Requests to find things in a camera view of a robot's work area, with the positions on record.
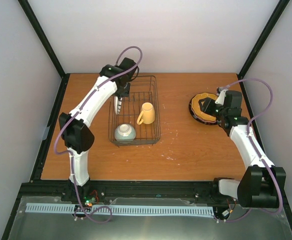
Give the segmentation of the yellow scalloped plate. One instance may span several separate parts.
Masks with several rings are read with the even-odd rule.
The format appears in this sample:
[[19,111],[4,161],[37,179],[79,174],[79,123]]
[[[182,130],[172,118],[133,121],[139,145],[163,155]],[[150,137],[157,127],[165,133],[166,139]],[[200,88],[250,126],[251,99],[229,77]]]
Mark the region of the yellow scalloped plate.
[[213,116],[210,116],[206,113],[202,113],[200,111],[200,107],[199,107],[199,100],[200,99],[204,99],[204,98],[211,98],[214,101],[218,98],[217,95],[213,94],[213,93],[208,93],[208,92],[203,92],[203,93],[198,93],[196,94],[192,99],[191,99],[191,109],[194,112],[194,114],[202,119],[205,122],[215,122],[216,118]]

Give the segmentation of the white blue striped plate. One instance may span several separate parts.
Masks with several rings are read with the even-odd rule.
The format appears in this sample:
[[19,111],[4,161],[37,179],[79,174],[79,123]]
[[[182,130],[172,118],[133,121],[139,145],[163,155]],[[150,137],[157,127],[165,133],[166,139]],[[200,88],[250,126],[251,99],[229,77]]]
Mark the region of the white blue striped plate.
[[122,97],[118,97],[118,96],[114,97],[114,112],[116,115],[120,114],[120,111],[122,108],[122,101],[123,101]]

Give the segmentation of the yellow ceramic mug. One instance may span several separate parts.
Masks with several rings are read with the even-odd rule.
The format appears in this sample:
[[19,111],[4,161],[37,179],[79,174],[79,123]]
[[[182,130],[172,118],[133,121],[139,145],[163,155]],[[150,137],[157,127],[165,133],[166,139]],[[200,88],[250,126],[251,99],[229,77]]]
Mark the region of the yellow ceramic mug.
[[142,104],[139,116],[136,120],[138,125],[141,124],[152,124],[155,121],[156,113],[154,106],[150,102],[145,102]]

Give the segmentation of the black wire dish rack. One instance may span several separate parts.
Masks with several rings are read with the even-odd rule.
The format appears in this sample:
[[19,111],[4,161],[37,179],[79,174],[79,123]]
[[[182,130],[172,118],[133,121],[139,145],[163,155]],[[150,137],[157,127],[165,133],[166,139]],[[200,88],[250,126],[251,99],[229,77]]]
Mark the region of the black wire dish rack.
[[[155,110],[155,120],[151,124],[137,124],[144,103],[151,103]],[[115,130],[121,124],[130,124],[136,136],[133,140],[116,140]],[[119,114],[115,113],[114,98],[110,98],[108,111],[108,139],[114,145],[154,145],[161,137],[157,79],[154,75],[140,75],[131,82],[129,96],[121,102]]]

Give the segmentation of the light green ceramic bowl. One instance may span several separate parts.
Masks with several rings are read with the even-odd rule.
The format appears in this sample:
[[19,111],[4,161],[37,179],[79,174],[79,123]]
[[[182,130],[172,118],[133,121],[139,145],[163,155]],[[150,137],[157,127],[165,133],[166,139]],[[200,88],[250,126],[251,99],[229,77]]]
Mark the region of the light green ceramic bowl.
[[136,130],[131,124],[120,124],[114,131],[114,138],[120,142],[132,141],[136,138]]

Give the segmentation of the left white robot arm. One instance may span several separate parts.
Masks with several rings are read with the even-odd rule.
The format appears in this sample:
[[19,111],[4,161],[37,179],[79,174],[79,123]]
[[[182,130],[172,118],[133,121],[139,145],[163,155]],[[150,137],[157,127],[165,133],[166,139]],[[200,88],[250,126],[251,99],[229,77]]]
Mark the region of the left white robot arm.
[[102,68],[95,84],[83,100],[69,113],[61,113],[58,121],[58,138],[64,140],[70,159],[69,180],[75,185],[72,195],[78,201],[89,198],[90,188],[85,184],[90,179],[88,173],[88,153],[95,137],[90,130],[91,123],[104,103],[115,96],[118,101],[129,94],[130,83],[138,69],[138,64],[125,57],[120,64]]

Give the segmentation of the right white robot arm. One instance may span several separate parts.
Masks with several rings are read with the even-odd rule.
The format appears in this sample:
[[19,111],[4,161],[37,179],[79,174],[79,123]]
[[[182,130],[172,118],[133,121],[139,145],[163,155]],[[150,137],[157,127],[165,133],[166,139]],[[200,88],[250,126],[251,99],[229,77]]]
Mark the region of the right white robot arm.
[[249,119],[242,116],[242,93],[224,89],[214,95],[197,94],[191,100],[194,117],[204,124],[217,124],[234,142],[245,166],[240,181],[215,178],[216,193],[238,200],[244,208],[260,208],[272,214],[283,208],[286,172],[276,167],[257,142]]

